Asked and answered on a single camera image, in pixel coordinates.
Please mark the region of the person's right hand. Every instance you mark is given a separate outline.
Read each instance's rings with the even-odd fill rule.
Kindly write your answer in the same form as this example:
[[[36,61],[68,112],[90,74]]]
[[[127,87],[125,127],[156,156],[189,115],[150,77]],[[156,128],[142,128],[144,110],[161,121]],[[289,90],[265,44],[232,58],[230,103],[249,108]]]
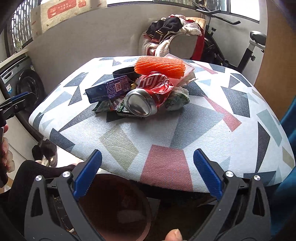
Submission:
[[[183,237],[179,229],[173,229],[168,232],[165,241],[183,241]]]

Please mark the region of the person's left hand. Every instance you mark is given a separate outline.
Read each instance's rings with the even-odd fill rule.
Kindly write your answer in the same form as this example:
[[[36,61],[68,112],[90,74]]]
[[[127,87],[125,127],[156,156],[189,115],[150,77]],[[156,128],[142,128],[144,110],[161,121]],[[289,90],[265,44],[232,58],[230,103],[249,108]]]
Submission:
[[[15,170],[15,163],[13,161],[13,153],[9,150],[9,142],[4,134],[8,131],[8,125],[1,128],[1,167],[11,173]]]

